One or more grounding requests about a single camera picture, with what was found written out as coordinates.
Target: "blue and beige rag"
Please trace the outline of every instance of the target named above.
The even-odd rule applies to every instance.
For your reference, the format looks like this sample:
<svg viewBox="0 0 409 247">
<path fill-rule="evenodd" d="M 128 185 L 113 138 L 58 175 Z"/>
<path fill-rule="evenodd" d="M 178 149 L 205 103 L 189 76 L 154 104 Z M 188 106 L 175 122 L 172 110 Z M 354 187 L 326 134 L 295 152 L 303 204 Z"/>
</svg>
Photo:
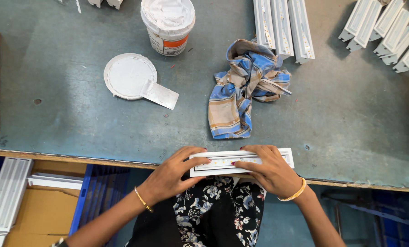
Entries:
<svg viewBox="0 0 409 247">
<path fill-rule="evenodd" d="M 230 70 L 216 73 L 209 98 L 209 125 L 214 139 L 250 137 L 252 97 L 274 101 L 287 90 L 291 74 L 280 70 L 282 58 L 267 47 L 237 40 L 227 49 Z"/>
</svg>

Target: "workbench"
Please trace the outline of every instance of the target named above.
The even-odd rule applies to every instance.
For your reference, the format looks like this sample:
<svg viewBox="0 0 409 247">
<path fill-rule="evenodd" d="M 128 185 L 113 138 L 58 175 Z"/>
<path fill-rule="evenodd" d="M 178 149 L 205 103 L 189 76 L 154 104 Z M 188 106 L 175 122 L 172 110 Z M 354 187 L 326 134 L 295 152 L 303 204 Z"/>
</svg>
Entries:
<svg viewBox="0 0 409 247">
<path fill-rule="evenodd" d="M 231 140 L 212 138 L 207 104 L 229 45 L 254 37 L 253 3 L 192 2 L 187 47 L 165 57 L 139 0 L 120 10 L 79 0 L 81 14 L 75 0 L 0 1 L 0 155 L 154 169 L 185 145 L 272 144 L 292 148 L 309 183 L 409 191 L 409 72 L 377 58 L 381 39 L 353 53 L 338 39 L 355 1 L 306 0 L 316 59 L 284 60 L 293 95 L 253 101 L 251 137 Z M 180 94 L 174 110 L 110 93 L 103 70 L 122 53 L 152 61 Z"/>
</svg>

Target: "bracelet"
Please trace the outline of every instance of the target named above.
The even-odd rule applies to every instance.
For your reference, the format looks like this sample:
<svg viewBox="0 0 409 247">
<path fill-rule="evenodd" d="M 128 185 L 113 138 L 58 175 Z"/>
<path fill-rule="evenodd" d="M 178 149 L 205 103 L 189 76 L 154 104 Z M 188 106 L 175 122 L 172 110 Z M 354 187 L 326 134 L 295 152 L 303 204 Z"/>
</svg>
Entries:
<svg viewBox="0 0 409 247">
<path fill-rule="evenodd" d="M 299 189 L 298 192 L 296 192 L 294 195 L 290 196 L 289 198 L 285 198 L 285 199 L 280 199 L 278 197 L 278 199 L 282 202 L 287 202 L 287 201 L 291 201 L 293 199 L 295 199 L 296 197 L 300 196 L 300 194 L 302 194 L 302 192 L 304 191 L 305 187 L 307 186 L 307 181 L 305 180 L 305 178 L 301 177 L 303 184 L 302 184 L 302 188 Z"/>
<path fill-rule="evenodd" d="M 137 188 L 134 187 L 134 191 L 136 192 L 137 197 L 140 199 L 140 201 L 143 203 L 144 206 L 147 206 L 147 210 L 152 213 L 152 208 L 147 205 L 147 203 L 140 197 L 139 192 L 137 192 Z"/>
</svg>

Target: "bucket lid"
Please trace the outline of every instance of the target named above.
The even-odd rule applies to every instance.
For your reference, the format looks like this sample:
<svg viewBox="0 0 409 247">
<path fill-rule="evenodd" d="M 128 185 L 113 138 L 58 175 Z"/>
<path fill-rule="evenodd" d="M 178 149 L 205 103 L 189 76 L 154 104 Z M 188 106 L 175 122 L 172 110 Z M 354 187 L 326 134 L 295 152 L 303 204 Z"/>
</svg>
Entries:
<svg viewBox="0 0 409 247">
<path fill-rule="evenodd" d="M 124 53 L 112 58 L 105 66 L 104 80 L 113 95 L 140 99 L 140 91 L 148 80 L 157 83 L 157 71 L 146 57 Z"/>
</svg>

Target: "floral skirt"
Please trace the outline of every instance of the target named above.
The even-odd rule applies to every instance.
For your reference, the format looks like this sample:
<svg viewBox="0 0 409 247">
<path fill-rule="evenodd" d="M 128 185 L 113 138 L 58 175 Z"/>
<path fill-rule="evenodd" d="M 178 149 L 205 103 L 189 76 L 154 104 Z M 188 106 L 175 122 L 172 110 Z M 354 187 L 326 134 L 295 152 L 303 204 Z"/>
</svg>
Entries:
<svg viewBox="0 0 409 247">
<path fill-rule="evenodd" d="M 253 179 L 208 177 L 140 214 L 128 247 L 254 247 L 264 189 Z"/>
</svg>

